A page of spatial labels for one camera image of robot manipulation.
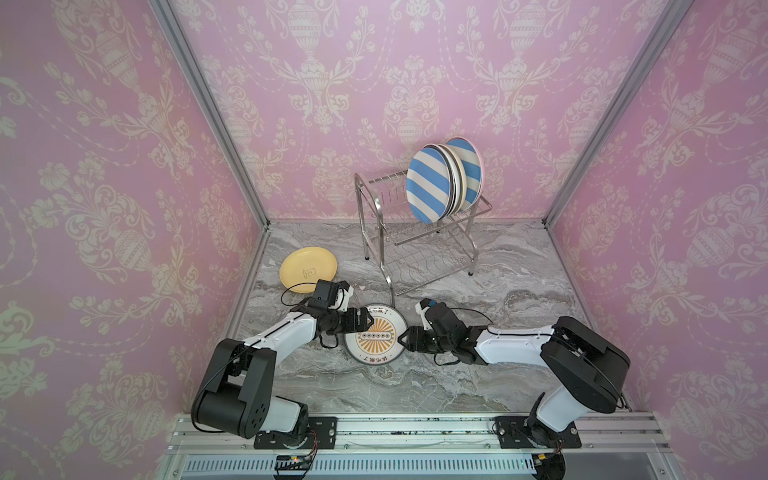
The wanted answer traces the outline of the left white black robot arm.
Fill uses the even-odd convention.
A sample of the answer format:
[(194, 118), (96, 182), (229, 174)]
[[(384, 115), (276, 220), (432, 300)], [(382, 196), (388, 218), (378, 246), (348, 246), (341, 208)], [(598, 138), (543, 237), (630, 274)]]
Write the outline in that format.
[(302, 448), (310, 436), (308, 406), (273, 394), (275, 372), (314, 340), (368, 331), (374, 319), (367, 308), (350, 305), (353, 295), (346, 281), (320, 280), (272, 327), (244, 340), (221, 340), (192, 403), (195, 430)]

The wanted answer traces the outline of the blue striped plate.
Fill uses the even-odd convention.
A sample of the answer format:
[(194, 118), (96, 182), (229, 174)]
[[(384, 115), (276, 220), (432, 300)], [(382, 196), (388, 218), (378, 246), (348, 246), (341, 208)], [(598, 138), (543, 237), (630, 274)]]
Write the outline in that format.
[(415, 154), (406, 173), (406, 197), (413, 215), (424, 224), (448, 214), (454, 188), (447, 160), (437, 148), (426, 146)]
[(468, 143), (468, 139), (464, 137), (454, 137), (446, 142), (446, 144), (453, 146), (459, 153), (466, 170), (466, 176), (468, 180), (468, 191), (466, 201), (464, 203), (461, 212), (470, 210), (474, 205), (474, 201), (477, 195), (477, 186), (479, 179), (479, 168), (477, 166), (477, 157), (472, 151), (471, 146)]

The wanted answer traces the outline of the orange sunburst plate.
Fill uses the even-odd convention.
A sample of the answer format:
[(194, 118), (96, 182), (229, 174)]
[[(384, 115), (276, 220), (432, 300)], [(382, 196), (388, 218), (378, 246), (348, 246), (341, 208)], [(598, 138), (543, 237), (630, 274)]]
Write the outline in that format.
[(454, 160), (450, 154), (450, 152), (441, 144), (434, 145), (434, 148), (443, 156), (447, 170), (448, 170), (448, 178), (449, 178), (449, 207), (444, 215), (444, 218), (450, 217), (453, 215), (456, 211), (456, 207), (459, 200), (459, 178), (458, 178), (458, 169), (456, 167), (456, 164), (454, 163)]
[(369, 304), (366, 306), (373, 317), (373, 325), (365, 332), (346, 334), (347, 352), (359, 363), (380, 366), (396, 360), (404, 351), (398, 337), (408, 325), (402, 314), (391, 306)]

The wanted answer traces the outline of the yellow plate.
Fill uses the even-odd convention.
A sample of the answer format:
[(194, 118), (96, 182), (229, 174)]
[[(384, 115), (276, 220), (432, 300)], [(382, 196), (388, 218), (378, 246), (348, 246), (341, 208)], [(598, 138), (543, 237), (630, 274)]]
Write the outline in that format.
[(289, 254), (279, 269), (279, 278), (285, 288), (296, 293), (311, 293), (318, 280), (332, 280), (338, 262), (329, 250), (305, 247)]

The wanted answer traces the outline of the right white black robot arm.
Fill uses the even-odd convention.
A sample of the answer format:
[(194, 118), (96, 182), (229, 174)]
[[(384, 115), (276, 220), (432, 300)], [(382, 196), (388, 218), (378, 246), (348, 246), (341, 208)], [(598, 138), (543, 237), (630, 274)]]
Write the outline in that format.
[(558, 386), (537, 397), (522, 431), (537, 447), (558, 448), (581, 416), (612, 414), (626, 406), (622, 389), (631, 360), (587, 325), (561, 316), (551, 326), (501, 329), (465, 324), (443, 302), (424, 299), (416, 306), (420, 326), (398, 337), (406, 350), (450, 354), (467, 365), (522, 364), (548, 369)]

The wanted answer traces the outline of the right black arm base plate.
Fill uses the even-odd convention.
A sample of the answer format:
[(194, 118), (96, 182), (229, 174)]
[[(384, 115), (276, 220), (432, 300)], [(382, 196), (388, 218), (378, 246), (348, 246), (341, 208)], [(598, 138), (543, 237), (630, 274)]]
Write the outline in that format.
[(491, 427), (502, 449), (579, 449), (582, 441), (574, 422), (555, 432), (521, 415), (497, 416)]

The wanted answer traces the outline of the beige plate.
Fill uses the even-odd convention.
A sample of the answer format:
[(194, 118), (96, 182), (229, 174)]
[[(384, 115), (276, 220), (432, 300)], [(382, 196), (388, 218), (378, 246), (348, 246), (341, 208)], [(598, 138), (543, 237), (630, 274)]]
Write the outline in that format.
[(458, 169), (458, 178), (459, 178), (460, 188), (459, 188), (459, 200), (458, 200), (458, 204), (455, 211), (455, 213), (458, 214), (459, 212), (462, 211), (464, 203), (466, 201), (466, 197), (467, 197), (468, 180), (466, 176), (466, 170), (464, 168), (463, 162), (457, 150), (453, 146), (448, 144), (444, 144), (444, 147), (450, 152), (454, 160), (454, 163), (456, 164), (456, 167)]

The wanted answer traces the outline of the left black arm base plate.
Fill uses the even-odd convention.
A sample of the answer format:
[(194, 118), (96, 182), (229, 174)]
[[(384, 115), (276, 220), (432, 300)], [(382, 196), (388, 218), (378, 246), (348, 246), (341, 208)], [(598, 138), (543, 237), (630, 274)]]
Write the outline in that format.
[(335, 448), (337, 431), (338, 418), (335, 416), (300, 418), (288, 432), (260, 431), (254, 439), (254, 448), (332, 450)]

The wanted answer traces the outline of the pink plate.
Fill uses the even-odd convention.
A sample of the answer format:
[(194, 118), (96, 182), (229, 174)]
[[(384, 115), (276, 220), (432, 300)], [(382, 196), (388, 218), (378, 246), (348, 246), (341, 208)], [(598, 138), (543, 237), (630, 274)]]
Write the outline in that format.
[(480, 198), (482, 196), (482, 193), (483, 193), (486, 167), (485, 167), (485, 161), (484, 161), (484, 158), (483, 158), (483, 156), (481, 154), (480, 149), (471, 140), (469, 140), (468, 143), (471, 146), (472, 151), (475, 153), (475, 155), (477, 157), (477, 166), (479, 168), (479, 179), (478, 179), (478, 186), (477, 186), (477, 195), (476, 195), (476, 199), (474, 201), (474, 204), (476, 204), (480, 200)]

